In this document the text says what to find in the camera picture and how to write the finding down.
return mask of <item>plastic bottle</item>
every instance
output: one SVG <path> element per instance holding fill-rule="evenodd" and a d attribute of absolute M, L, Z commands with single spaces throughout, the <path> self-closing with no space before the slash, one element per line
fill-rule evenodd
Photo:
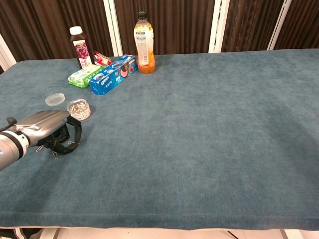
<path fill-rule="evenodd" d="M 134 39 L 138 50 L 138 68 L 139 71 L 147 74 L 155 70 L 154 33 L 152 25 L 147 21 L 146 12 L 140 11 L 138 20 L 134 28 Z"/>
<path fill-rule="evenodd" d="M 87 46 L 85 35 L 80 26 L 70 28 L 71 44 L 74 48 L 78 63 L 81 68 L 87 67 L 94 63 L 92 52 Z"/>

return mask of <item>brown curtain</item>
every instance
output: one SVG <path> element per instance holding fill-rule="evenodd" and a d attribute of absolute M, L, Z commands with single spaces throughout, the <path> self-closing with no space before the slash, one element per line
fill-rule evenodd
<path fill-rule="evenodd" d="M 16 61 L 75 57 L 69 28 L 90 49 L 113 56 L 103 0 L 0 0 L 0 33 Z"/>
<path fill-rule="evenodd" d="M 293 0 L 275 49 L 319 48 L 319 0 Z"/>
<path fill-rule="evenodd" d="M 230 0 L 222 52 L 267 50 L 284 0 Z"/>
<path fill-rule="evenodd" d="M 154 29 L 154 53 L 208 52 L 215 0 L 115 0 L 124 54 L 136 55 L 134 26 L 146 11 Z"/>

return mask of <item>blue oreo box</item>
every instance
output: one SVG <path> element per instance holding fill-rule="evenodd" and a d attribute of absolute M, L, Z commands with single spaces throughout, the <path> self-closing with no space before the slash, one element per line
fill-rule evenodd
<path fill-rule="evenodd" d="M 137 70 L 135 56 L 124 55 L 90 78 L 92 93 L 105 95 Z"/>

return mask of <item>orange juice bottle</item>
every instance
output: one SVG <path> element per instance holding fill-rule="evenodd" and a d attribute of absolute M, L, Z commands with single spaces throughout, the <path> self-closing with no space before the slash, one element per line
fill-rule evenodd
<path fill-rule="evenodd" d="M 146 12 L 138 13 L 138 23 L 134 28 L 134 39 L 138 50 L 138 68 L 147 74 L 155 70 L 155 57 L 153 53 L 154 33 L 152 25 L 147 21 Z"/>

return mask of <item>green snack pack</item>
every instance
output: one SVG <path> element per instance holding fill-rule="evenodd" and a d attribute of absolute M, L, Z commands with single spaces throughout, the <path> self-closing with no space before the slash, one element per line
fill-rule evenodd
<path fill-rule="evenodd" d="M 89 85 L 90 78 L 102 70 L 102 66 L 89 65 L 68 77 L 69 84 L 85 88 Z"/>

